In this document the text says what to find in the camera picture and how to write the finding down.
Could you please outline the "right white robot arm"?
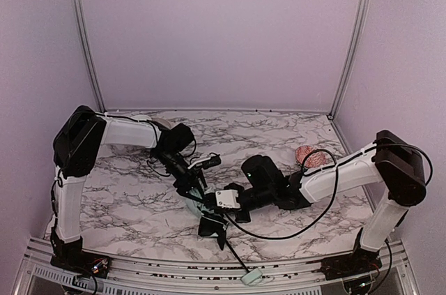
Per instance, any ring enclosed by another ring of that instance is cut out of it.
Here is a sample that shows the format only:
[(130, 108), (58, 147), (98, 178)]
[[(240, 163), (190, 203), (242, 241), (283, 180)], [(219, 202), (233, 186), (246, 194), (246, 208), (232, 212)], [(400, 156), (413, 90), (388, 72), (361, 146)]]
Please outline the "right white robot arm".
[(363, 149), (331, 164), (284, 176), (267, 156), (252, 156), (242, 170), (252, 187), (230, 184), (215, 193), (218, 207), (232, 211), (236, 220), (249, 221), (250, 211), (273, 204), (298, 210), (338, 192), (382, 182), (386, 190), (372, 217), (358, 232), (352, 252), (321, 261), (326, 280), (367, 273), (382, 266), (378, 253), (408, 210), (426, 197), (433, 172), (424, 170), (431, 160), (423, 150), (405, 143), (389, 130), (377, 133)]

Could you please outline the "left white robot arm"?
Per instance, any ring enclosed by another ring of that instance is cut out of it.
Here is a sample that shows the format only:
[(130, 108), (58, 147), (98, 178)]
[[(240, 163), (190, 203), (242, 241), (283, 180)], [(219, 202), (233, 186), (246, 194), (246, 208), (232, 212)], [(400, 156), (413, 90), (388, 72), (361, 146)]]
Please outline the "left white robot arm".
[(195, 142), (190, 128), (182, 123), (171, 127), (144, 115), (102, 114), (79, 106), (53, 141), (56, 177), (51, 191), (52, 265), (86, 278), (107, 277), (110, 257), (84, 251), (80, 230), (84, 184), (101, 146), (117, 144), (148, 149), (151, 157), (178, 179), (176, 189), (180, 195), (199, 201), (206, 188), (201, 170), (219, 163), (220, 159), (204, 156), (188, 163), (181, 152)]

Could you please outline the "mint green folding umbrella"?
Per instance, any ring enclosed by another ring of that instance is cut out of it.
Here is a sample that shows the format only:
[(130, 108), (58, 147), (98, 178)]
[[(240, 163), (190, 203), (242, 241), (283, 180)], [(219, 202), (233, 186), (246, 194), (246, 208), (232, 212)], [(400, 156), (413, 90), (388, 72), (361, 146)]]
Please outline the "mint green folding umbrella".
[(258, 285), (263, 276), (262, 272), (259, 268), (249, 269), (227, 238), (229, 221), (226, 219), (226, 214), (231, 210), (194, 206), (187, 197), (184, 198), (186, 199), (188, 208), (199, 217), (199, 236), (204, 238), (215, 238), (220, 250), (228, 248), (245, 271), (245, 274), (241, 278), (241, 282), (249, 287)]

